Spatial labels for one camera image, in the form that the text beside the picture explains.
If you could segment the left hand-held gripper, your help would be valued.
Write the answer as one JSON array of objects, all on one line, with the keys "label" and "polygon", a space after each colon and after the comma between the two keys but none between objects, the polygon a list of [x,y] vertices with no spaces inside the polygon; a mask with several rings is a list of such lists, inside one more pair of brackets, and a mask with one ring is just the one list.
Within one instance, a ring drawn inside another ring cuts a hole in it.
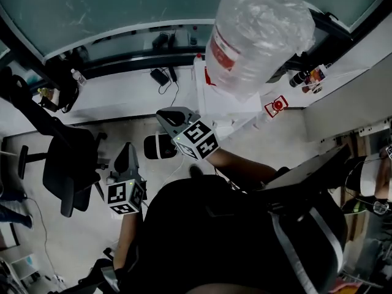
[{"label": "left hand-held gripper", "polygon": [[135,146],[127,142],[107,177],[107,205],[118,215],[139,213],[146,190],[141,186]]}]

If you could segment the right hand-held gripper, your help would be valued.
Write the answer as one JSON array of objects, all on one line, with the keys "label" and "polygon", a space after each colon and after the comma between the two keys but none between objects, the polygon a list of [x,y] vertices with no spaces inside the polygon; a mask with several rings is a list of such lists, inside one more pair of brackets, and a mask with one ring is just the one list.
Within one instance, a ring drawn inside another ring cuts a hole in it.
[{"label": "right hand-held gripper", "polygon": [[187,157],[203,160],[220,148],[208,118],[194,114],[187,107],[160,109],[156,118],[166,133],[174,135],[174,145]]}]

